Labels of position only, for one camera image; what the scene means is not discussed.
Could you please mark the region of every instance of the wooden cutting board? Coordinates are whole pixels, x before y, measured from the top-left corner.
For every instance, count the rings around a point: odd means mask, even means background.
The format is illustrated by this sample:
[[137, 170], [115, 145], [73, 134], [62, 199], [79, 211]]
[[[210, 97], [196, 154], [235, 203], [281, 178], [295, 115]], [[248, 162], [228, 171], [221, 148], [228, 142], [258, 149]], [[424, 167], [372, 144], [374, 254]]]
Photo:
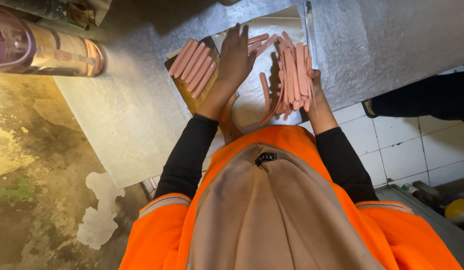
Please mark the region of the wooden cutting board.
[[[203, 40], [200, 40], [199, 43], [200, 42], [204, 42], [205, 46], [210, 48], [209, 56], [212, 58], [212, 61], [217, 63], [217, 66], [218, 66], [218, 62], [220, 60], [220, 54], [217, 50], [217, 47], [215, 46], [214, 41], [212, 40], [212, 37], [206, 36]], [[167, 70], [170, 69], [170, 67], [172, 66], [176, 58], [177, 56], [174, 56], [170, 58], [169, 60], [165, 61], [164, 64]], [[187, 107], [189, 108], [190, 113], [195, 114], [197, 110], [199, 109], [200, 105], [202, 104], [202, 102], [205, 100], [205, 97], [207, 96], [212, 85], [217, 79], [217, 76], [218, 76], [218, 68], [215, 69], [214, 73], [212, 74], [204, 90], [199, 95], [199, 97], [196, 99], [192, 97], [193, 92], [187, 91], [187, 87], [189, 86], [188, 83], [185, 83], [180, 77], [176, 79], [174, 78], [174, 76], [171, 76], [171, 78], [174, 81], [175, 86], [179, 90], [179, 93], [182, 96], [183, 101], [185, 101], [185, 103], [187, 104]], [[222, 112], [222, 115], [220, 116], [220, 119], [218, 121], [218, 127], [222, 131], [225, 144], [229, 144], [230, 142], [233, 142], [237, 138], [240, 138], [242, 136], [241, 132], [235, 127], [234, 123], [232, 122], [232, 117], [230, 115], [230, 113], [232, 112], [232, 107], [238, 97], [239, 97], [239, 93], [235, 91], [234, 95], [232, 95], [229, 102], [225, 106], [225, 109]]]

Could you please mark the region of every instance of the dark pants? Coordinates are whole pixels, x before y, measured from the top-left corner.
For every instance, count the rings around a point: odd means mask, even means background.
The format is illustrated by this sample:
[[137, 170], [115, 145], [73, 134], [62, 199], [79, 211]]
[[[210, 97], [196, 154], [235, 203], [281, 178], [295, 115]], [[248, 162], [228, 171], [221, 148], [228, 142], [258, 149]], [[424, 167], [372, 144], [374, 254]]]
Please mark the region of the dark pants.
[[464, 121], [464, 72], [429, 77], [374, 97], [372, 111], [378, 116]]

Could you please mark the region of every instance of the stainless steel counter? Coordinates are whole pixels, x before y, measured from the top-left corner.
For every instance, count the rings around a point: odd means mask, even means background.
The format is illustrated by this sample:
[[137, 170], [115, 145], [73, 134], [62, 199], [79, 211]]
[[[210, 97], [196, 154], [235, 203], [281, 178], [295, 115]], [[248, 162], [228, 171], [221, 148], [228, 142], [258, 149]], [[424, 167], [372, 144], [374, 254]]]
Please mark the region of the stainless steel counter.
[[[464, 0], [314, 0], [314, 31], [324, 91], [333, 110], [464, 63]], [[114, 0], [88, 31], [42, 24], [96, 40], [107, 66], [97, 78], [55, 77], [118, 188], [161, 173], [189, 114], [163, 65], [188, 38], [300, 0]]]

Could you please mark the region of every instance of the concrete floor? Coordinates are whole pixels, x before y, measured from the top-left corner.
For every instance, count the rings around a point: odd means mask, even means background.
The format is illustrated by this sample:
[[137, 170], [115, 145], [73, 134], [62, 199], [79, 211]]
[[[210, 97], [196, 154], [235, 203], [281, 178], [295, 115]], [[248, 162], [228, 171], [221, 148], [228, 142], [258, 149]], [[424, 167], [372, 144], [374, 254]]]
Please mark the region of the concrete floor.
[[0, 270], [118, 269], [147, 203], [115, 188], [52, 77], [0, 73]]

